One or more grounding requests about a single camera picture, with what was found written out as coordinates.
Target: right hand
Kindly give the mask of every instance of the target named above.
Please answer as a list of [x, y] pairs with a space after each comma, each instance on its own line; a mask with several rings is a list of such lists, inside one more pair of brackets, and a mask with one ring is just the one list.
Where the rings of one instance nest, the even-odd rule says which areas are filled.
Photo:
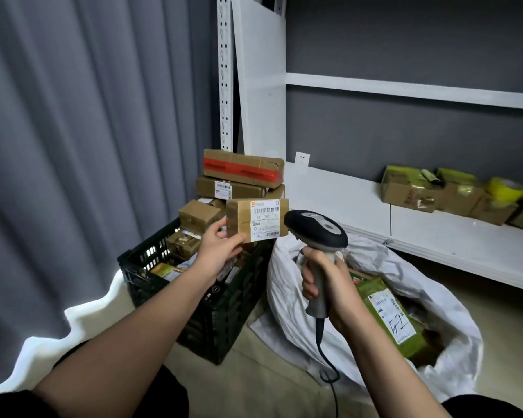
[[327, 277], [327, 292], [331, 305], [329, 306], [329, 320], [331, 324], [344, 334], [346, 323], [352, 317], [355, 306], [362, 302], [356, 286], [353, 283], [347, 265], [337, 255], [335, 264], [321, 251], [305, 246], [302, 253], [307, 261], [302, 267], [302, 294], [308, 300], [320, 295], [318, 288], [314, 284], [314, 275], [308, 264], [318, 263]]

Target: left hand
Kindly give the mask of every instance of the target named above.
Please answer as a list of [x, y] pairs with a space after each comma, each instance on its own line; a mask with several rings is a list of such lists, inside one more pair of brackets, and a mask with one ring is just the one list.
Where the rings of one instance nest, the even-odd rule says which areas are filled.
[[242, 233], [227, 239], [226, 231], [221, 231], [224, 225], [226, 217], [209, 226], [201, 238], [200, 250], [192, 264], [210, 283], [215, 281], [225, 262], [242, 251], [242, 246], [239, 245], [246, 240], [246, 235]]

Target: green package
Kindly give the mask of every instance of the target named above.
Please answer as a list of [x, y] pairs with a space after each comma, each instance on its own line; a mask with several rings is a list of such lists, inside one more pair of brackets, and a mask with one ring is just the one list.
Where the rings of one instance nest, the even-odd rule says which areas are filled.
[[370, 313], [385, 330], [401, 355], [416, 367], [429, 362], [423, 337], [424, 327], [411, 318], [382, 279], [376, 278], [356, 287]]

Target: perforated metal post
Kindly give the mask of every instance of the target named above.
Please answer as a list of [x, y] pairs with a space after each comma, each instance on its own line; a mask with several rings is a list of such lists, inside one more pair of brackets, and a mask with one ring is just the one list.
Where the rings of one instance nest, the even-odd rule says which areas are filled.
[[231, 0], [217, 0], [217, 41], [219, 58], [219, 122], [221, 149], [232, 151], [234, 34], [232, 31]]

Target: white sack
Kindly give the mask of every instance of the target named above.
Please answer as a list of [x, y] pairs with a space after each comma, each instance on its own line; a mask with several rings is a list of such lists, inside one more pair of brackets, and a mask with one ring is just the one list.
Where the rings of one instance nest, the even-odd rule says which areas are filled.
[[[418, 299], [428, 310], [431, 327], [442, 335], [446, 349], [436, 365], [417, 370], [436, 398], [443, 402], [458, 394], [475, 393], [483, 344], [480, 331], [467, 309], [447, 288], [428, 279], [386, 246], [353, 233], [348, 233], [348, 236], [347, 262], [366, 273], [380, 274], [395, 293]], [[305, 313], [308, 301], [302, 296], [302, 276], [293, 261], [303, 246], [305, 244], [292, 234], [277, 239], [268, 268], [268, 300], [286, 339], [325, 368], [316, 347], [316, 321]], [[342, 379], [346, 376], [355, 383], [349, 382], [349, 387], [360, 387], [352, 397], [370, 402], [349, 346], [329, 320], [326, 321], [323, 352], [341, 372]], [[282, 352], [286, 344], [277, 344]], [[303, 368], [313, 371], [309, 366]]]

